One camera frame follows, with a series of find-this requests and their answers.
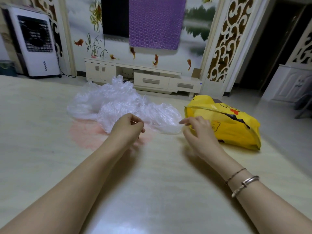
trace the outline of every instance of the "television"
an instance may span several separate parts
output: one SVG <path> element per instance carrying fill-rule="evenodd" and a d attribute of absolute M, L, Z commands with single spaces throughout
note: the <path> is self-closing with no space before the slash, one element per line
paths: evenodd
<path fill-rule="evenodd" d="M 103 34 L 129 38 L 129 0 L 101 0 Z"/>

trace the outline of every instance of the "forearm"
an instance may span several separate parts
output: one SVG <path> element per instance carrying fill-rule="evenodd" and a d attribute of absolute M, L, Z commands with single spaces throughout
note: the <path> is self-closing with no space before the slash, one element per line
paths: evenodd
<path fill-rule="evenodd" d="M 119 156 L 103 144 L 62 181 L 21 212 L 0 233 L 79 233 Z"/>
<path fill-rule="evenodd" d="M 226 181 L 243 167 L 225 152 L 219 153 L 209 164 Z M 242 181 L 252 176 L 247 170 L 243 170 L 228 185 L 234 191 L 241 186 Z M 261 234 L 310 233 L 312 230 L 310 219 L 260 181 L 252 182 L 236 197 Z"/>

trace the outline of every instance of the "air cooler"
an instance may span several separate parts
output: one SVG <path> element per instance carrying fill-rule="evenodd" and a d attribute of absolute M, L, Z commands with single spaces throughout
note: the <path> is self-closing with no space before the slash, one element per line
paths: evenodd
<path fill-rule="evenodd" d="M 30 78 L 60 77 L 48 15 L 30 7 L 2 7 L 24 73 Z"/>

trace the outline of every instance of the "doorway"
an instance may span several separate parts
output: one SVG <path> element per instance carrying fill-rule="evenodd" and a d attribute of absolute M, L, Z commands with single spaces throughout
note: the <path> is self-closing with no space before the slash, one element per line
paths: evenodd
<path fill-rule="evenodd" d="M 277 0 L 266 26 L 260 36 L 249 64 L 239 83 L 240 88 L 265 91 L 279 64 L 285 64 L 311 17 L 300 18 L 310 12 L 303 11 L 305 5 Z M 297 29 L 300 20 L 304 28 Z"/>

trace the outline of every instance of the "crumpled plastic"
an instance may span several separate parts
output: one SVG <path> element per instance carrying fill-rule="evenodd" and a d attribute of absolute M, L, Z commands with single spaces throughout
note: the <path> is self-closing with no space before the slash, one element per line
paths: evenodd
<path fill-rule="evenodd" d="M 133 88 L 133 83 L 123 83 L 123 77 L 113 77 L 111 84 L 97 85 L 88 81 L 67 107 L 67 112 L 77 119 L 97 121 L 106 133 L 124 114 L 132 113 L 151 129 L 178 134 L 182 125 L 179 111 L 170 104 L 155 104 Z"/>

